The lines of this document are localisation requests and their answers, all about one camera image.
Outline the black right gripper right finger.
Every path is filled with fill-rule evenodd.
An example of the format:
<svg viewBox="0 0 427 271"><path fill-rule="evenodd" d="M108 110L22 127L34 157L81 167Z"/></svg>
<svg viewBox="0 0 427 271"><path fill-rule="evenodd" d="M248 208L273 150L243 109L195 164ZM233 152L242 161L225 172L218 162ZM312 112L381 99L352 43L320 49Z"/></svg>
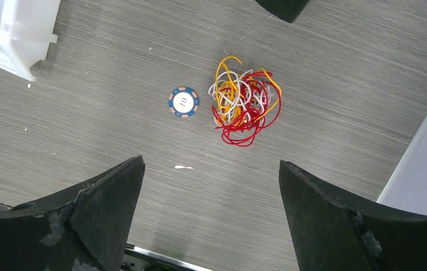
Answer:
<svg viewBox="0 0 427 271"><path fill-rule="evenodd" d="M388 207L289 161L278 181L300 270L427 270L427 216Z"/></svg>

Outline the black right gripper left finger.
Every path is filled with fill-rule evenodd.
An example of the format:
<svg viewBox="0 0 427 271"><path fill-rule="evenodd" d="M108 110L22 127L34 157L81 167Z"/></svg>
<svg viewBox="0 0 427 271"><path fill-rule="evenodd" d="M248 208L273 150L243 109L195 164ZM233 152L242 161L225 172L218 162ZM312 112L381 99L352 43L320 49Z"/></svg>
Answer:
<svg viewBox="0 0 427 271"><path fill-rule="evenodd" d="M119 270L144 174L132 157L0 211L0 270Z"/></svg>

